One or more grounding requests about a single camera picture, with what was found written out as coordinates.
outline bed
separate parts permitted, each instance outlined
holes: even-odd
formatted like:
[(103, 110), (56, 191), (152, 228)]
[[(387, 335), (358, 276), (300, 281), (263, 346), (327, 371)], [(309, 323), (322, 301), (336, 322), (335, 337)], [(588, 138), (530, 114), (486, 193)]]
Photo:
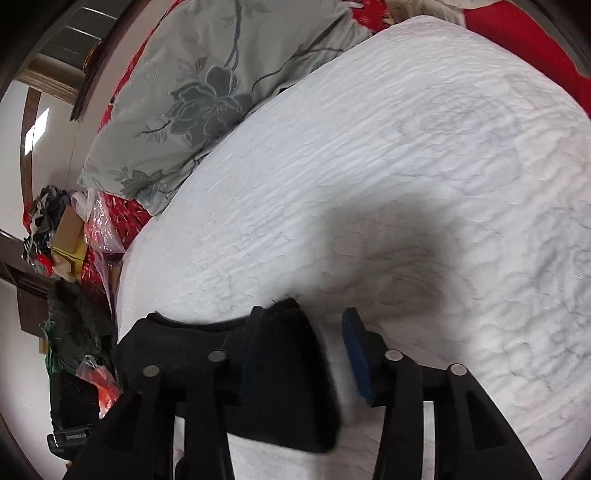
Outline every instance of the bed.
[(561, 478), (591, 429), (589, 151), (589, 118), (561, 87), (458, 26), (411, 19), (209, 154), (126, 254), (120, 336), (154, 310), (218, 322), (293, 296), (322, 333), (345, 425), (326, 456), (233, 437), (235, 471), (359, 480), (381, 422), (340, 340), (355, 306), (417, 362), (468, 366), (543, 478)]

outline white bedspread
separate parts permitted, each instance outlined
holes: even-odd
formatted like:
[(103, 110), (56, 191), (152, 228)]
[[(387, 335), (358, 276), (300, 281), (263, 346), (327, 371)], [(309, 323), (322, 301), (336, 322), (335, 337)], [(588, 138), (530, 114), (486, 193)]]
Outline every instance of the white bedspread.
[(464, 363), (559, 479), (591, 433), (590, 152), (561, 87), (414, 18), (208, 156), (125, 258), (121, 336), (153, 310), (217, 322), (295, 297), (323, 332), (345, 426), (326, 456), (231, 438), (236, 476), (363, 480), (382, 413), (357, 396), (340, 338), (355, 306), (415, 361)]

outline plastic bag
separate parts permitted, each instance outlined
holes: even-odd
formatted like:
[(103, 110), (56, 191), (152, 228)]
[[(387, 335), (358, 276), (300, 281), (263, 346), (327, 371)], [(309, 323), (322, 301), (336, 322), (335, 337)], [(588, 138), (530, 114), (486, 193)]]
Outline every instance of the plastic bag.
[(111, 372), (102, 365), (97, 365), (95, 357), (86, 355), (76, 370), (76, 376), (92, 383), (99, 390), (99, 418), (104, 418), (109, 409), (121, 395), (118, 383)]
[(125, 248), (111, 221), (105, 196), (98, 190), (89, 190), (88, 201), (92, 202), (90, 218), (84, 225), (86, 243), (91, 249), (104, 254), (123, 254)]

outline mattress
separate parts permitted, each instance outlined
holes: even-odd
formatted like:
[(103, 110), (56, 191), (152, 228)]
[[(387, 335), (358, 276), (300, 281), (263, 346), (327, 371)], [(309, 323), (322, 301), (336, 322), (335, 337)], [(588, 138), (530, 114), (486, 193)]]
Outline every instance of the mattress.
[[(340, 315), (465, 364), (544, 479), (591, 432), (591, 122), (488, 40), (417, 17), (316, 70), (240, 125), (126, 254), (123, 337), (293, 296), (343, 415), (316, 456), (231, 437), (240, 479), (369, 479), (383, 412), (356, 393)], [(428, 427), (433, 419), (426, 409)], [(424, 477), (433, 476), (433, 437)]]

